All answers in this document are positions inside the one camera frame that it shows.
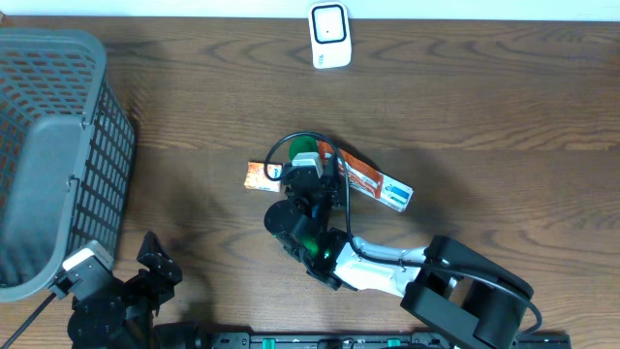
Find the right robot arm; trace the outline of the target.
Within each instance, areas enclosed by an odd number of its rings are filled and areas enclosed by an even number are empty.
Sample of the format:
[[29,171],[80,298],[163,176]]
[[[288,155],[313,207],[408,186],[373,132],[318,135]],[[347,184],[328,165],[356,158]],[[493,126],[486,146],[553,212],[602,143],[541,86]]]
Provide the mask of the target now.
[[309,275],[337,290],[377,290],[460,348],[510,348],[533,288],[455,239],[436,236],[426,247],[396,249],[328,227],[344,206],[344,181],[312,166],[276,171],[285,199],[264,217],[265,228]]

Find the white Panadol box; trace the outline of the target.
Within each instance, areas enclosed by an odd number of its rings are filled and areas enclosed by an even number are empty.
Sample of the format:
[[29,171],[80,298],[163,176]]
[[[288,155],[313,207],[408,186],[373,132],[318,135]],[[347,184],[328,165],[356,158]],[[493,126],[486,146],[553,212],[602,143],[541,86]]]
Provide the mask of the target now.
[[415,189],[403,182],[379,173],[375,199],[397,212],[404,212],[415,195]]

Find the red Top chocolate bar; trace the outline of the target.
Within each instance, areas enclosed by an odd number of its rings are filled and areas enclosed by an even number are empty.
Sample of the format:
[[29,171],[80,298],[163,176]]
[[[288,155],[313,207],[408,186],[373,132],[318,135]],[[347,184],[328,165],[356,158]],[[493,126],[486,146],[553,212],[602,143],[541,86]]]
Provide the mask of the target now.
[[[324,163],[326,160],[335,156],[332,146],[325,141],[318,141],[319,155]],[[350,186],[357,191],[368,195],[376,200],[381,198],[381,190],[384,176],[370,165],[357,159],[349,152],[339,149],[346,162]],[[338,160],[339,173],[344,176],[342,160]]]

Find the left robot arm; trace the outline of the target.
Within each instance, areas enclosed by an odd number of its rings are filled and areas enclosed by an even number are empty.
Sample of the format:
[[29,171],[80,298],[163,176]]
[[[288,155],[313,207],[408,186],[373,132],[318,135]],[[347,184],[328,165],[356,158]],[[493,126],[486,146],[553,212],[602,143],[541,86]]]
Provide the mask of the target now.
[[174,297],[182,271],[152,232],[142,241],[138,273],[127,281],[111,271],[111,257],[88,243],[63,263],[74,295],[67,332],[75,348],[208,348],[196,323],[155,325],[161,306]]

